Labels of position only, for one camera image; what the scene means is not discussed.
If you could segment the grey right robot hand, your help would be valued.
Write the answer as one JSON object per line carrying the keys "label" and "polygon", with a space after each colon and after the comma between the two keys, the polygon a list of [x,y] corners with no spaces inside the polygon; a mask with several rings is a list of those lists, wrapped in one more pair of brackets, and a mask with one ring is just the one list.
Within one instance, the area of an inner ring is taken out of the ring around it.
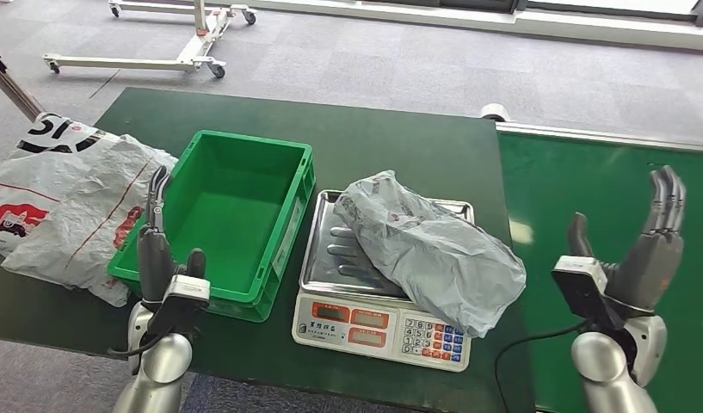
{"label": "grey right robot hand", "polygon": [[552,278],[572,313],[610,324],[652,317],[681,264],[686,187],[668,165],[649,173],[652,199],[641,232],[616,263],[595,257],[588,220],[574,213],[567,229],[570,254],[561,256]]}

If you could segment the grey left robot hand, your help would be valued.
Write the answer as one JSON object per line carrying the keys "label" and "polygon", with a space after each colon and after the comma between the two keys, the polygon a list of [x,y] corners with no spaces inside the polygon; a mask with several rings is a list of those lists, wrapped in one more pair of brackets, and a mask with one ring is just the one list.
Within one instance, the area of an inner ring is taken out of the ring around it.
{"label": "grey left robot hand", "polygon": [[171,278],[176,275],[205,278],[207,259],[203,250],[193,249],[185,264],[174,260],[170,243],[164,231],[163,207],[165,190],[170,185],[171,174],[160,166],[149,180],[145,208],[145,223],[138,234],[139,283],[142,304],[157,310],[163,301]]}

